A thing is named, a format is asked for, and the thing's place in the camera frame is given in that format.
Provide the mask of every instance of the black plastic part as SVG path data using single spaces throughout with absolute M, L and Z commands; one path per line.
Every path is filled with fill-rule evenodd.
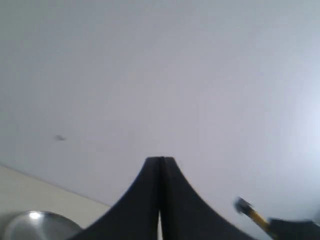
M 320 239 L 320 227 L 313 221 L 285 221 L 271 219 L 269 230 L 279 240 L 317 240 Z
M 156 240 L 161 157 L 148 158 L 139 175 L 104 216 L 72 240 Z
M 253 240 L 211 209 L 172 157 L 160 162 L 160 214 L 164 240 Z

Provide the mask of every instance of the metal bowl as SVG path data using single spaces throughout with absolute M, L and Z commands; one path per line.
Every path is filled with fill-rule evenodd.
M 82 228 L 49 211 L 25 211 L 15 216 L 3 232 L 3 240 L 66 240 Z

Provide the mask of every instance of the yellow tool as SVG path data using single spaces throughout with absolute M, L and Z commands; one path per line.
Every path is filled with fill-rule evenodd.
M 238 213 L 247 215 L 272 239 L 277 239 L 276 235 L 269 231 L 269 223 L 252 208 L 250 203 L 239 197 L 239 199 L 234 203 L 234 207 Z

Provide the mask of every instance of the silver metallic object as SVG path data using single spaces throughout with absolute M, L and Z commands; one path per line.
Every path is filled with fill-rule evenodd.
M 3 240 L 66 240 L 82 228 L 70 219 L 49 211 L 25 211 L 4 229 Z

